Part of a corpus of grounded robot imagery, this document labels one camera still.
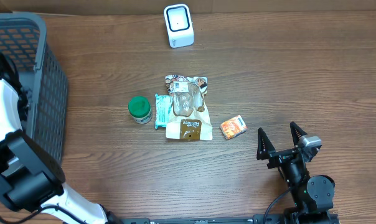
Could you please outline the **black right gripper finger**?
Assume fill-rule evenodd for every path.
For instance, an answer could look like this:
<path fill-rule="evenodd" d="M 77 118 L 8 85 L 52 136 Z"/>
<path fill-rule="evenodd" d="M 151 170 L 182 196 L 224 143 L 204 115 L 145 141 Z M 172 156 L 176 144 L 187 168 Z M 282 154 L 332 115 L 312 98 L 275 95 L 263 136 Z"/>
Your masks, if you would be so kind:
<path fill-rule="evenodd" d="M 275 153 L 275 148 L 262 128 L 258 129 L 258 149 L 256 158 L 258 160 L 265 160 Z"/>
<path fill-rule="evenodd" d="M 298 145 L 301 136 L 307 135 L 307 133 L 303 131 L 294 121 L 290 122 L 290 130 L 293 138 L 293 144 L 295 146 Z"/>

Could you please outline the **orange tissue pack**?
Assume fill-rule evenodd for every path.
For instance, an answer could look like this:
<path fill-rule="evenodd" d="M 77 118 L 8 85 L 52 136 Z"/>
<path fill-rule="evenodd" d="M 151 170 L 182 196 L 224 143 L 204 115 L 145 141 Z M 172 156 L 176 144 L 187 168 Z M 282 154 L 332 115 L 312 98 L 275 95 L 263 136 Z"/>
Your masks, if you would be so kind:
<path fill-rule="evenodd" d="M 240 115 L 237 115 L 224 121 L 220 125 L 220 129 L 226 139 L 232 139 L 244 133 L 248 128 L 243 118 Z"/>

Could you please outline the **clear brown bread bag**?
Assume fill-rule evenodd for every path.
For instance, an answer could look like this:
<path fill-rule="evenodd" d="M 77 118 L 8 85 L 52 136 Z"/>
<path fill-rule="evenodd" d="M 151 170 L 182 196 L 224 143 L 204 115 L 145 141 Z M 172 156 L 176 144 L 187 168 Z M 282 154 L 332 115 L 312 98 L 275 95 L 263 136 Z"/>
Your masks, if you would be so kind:
<path fill-rule="evenodd" d="M 209 85 L 207 77 L 167 75 L 165 83 L 171 97 L 166 137 L 195 141 L 212 140 L 213 126 L 205 103 Z"/>

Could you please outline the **green lid jar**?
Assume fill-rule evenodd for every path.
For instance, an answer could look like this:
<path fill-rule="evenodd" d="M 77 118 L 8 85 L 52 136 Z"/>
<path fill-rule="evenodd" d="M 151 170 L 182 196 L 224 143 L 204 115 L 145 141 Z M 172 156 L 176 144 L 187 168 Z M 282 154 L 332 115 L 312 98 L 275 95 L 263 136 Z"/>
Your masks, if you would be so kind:
<path fill-rule="evenodd" d="M 143 96 L 135 96 L 128 103 L 128 110 L 133 119 L 139 124 L 146 124 L 152 118 L 150 102 Z"/>

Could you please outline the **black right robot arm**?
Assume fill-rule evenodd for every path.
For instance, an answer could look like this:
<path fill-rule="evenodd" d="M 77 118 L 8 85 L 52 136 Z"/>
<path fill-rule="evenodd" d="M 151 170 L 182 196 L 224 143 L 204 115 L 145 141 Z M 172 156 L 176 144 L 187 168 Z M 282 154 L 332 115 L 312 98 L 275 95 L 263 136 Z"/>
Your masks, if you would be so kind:
<path fill-rule="evenodd" d="M 317 135 L 302 130 L 295 122 L 290 123 L 294 147 L 277 151 L 262 128 L 258 129 L 256 158 L 267 160 L 267 168 L 277 168 L 287 183 L 288 189 L 275 198 L 265 213 L 254 215 L 255 223 L 339 223 L 337 214 L 329 213 L 333 208 L 335 182 L 327 175 L 311 176 L 306 164 L 319 152 L 322 141 Z M 285 195 L 291 194 L 294 207 L 282 214 L 270 214 L 273 206 Z"/>

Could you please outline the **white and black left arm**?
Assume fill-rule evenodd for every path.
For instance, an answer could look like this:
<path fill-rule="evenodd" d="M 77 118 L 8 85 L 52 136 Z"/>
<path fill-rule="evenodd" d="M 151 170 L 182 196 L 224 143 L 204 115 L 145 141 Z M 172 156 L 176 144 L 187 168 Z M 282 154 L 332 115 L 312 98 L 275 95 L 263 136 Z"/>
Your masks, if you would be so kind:
<path fill-rule="evenodd" d="M 59 163 L 22 128 L 29 100 L 16 64 L 0 53 L 0 202 L 30 215 L 52 215 L 64 223 L 121 223 L 104 206 L 92 203 L 71 188 Z"/>

